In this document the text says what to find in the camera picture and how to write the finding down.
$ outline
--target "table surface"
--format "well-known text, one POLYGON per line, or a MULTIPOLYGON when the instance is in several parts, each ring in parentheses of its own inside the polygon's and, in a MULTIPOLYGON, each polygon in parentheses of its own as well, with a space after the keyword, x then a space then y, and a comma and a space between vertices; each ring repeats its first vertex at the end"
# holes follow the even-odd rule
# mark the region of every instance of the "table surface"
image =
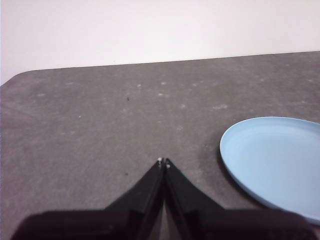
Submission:
POLYGON ((225 208, 263 208, 226 172, 222 134, 260 116, 319 123, 319 103, 320 51, 16 75, 1 86, 1 239, 30 214, 106 207, 158 157, 225 208))

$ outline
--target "light blue plate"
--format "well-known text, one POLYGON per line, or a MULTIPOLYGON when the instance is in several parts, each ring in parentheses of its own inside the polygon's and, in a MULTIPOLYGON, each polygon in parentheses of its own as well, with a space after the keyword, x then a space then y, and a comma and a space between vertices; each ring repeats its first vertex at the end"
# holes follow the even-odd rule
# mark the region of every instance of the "light blue plate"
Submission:
POLYGON ((223 134, 220 152, 234 180, 262 204, 320 225, 320 124, 257 117, 223 134))

